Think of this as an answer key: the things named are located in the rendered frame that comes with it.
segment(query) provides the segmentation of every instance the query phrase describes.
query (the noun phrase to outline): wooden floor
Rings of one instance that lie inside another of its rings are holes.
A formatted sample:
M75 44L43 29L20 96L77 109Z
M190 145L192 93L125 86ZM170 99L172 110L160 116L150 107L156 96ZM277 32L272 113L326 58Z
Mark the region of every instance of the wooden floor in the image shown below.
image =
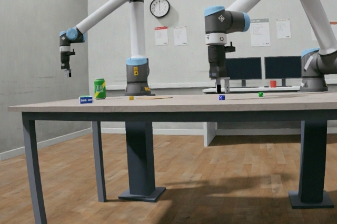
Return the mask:
M337 204L337 135L328 136L325 190ZM39 150L49 224L337 223L335 209L291 209L300 136L154 136L157 203L118 199L128 188L124 135L103 135L108 202L97 202L91 135ZM0 223L34 223L25 156L0 162Z

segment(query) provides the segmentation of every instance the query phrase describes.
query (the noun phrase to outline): metal table frame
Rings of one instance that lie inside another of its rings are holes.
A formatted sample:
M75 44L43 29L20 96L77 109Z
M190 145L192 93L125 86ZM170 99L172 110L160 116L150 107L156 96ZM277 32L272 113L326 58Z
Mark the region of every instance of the metal table frame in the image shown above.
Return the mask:
M22 112L24 143L35 223L47 223L35 132L36 120L91 121L98 200L106 201L101 121L125 121L130 188L119 198L156 202L165 191L156 187L152 122L302 121L301 168L298 191L290 191L293 208L333 208L323 191L327 120L337 109L298 111L168 112L168 113L50 113Z

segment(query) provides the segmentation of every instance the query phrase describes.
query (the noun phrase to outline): green soda can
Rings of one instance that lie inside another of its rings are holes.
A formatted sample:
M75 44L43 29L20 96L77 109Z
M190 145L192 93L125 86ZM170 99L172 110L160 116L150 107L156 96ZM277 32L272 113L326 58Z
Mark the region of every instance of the green soda can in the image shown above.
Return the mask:
M94 84L95 84L95 99L105 99L106 89L104 78L95 79Z

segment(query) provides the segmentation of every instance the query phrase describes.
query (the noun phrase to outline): white wall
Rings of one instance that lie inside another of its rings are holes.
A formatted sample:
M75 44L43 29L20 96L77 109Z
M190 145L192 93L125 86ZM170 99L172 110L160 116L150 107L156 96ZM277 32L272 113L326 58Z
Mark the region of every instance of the white wall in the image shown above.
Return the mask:
M106 1L88 0L88 12L92 13ZM172 10L163 19L151 15L151 1L145 0L146 51L151 71L149 83L209 82L203 12L211 5L228 7L235 0L168 0ZM334 2L322 0L330 20L337 19L337 5ZM318 46L316 41L311 40L310 24L299 0L263 0L249 15L251 18L269 18L272 46L252 48L249 31L231 34L228 39L236 46L237 52L228 54L228 57L293 56L300 55L306 48ZM292 39L277 39L275 21L278 18L291 19ZM154 27L162 25L169 27L169 45L154 46ZM173 27L185 25L189 45L175 47ZM125 59L131 54L129 26L129 8L125 4L89 31L90 83L96 76L102 76L108 86L125 86Z
M73 46L73 78L61 71L59 33L87 16L87 0L0 0L0 153L23 146L20 113L7 107L88 94L87 44ZM37 121L44 141L89 123Z

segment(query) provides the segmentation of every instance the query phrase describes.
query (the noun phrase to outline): black metal leg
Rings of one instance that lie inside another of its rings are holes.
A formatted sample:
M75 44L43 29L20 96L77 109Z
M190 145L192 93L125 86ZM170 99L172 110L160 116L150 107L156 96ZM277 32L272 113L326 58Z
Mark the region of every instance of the black metal leg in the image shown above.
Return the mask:
M119 198L156 202L165 187L154 178L152 123L125 123L127 166L130 188Z
M47 224L44 208L40 168L38 165L35 121L28 120L22 114L23 136L26 151L29 188L33 204L33 212L36 224Z
M303 121L298 191L290 191L292 208L333 208L324 191L327 121Z
M101 122L92 121L91 125L93 129L94 159L95 159L98 201L106 202Z

